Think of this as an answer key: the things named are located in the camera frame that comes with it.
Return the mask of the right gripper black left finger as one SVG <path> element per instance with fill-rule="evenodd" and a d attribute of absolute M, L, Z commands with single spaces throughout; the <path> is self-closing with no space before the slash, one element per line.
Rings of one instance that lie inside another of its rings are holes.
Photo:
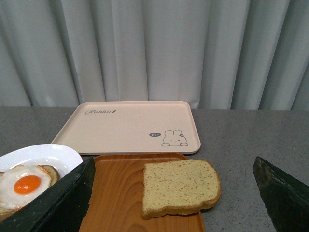
<path fill-rule="evenodd" d="M 0 223 L 2 232 L 77 232 L 88 208 L 95 177 L 86 159 L 28 205 Z"/>

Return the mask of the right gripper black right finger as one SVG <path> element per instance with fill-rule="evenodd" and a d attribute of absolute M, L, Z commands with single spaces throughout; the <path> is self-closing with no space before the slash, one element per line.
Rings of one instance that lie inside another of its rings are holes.
<path fill-rule="evenodd" d="M 307 232 L 309 187 L 262 157 L 255 158 L 253 174 L 275 230 Z"/>

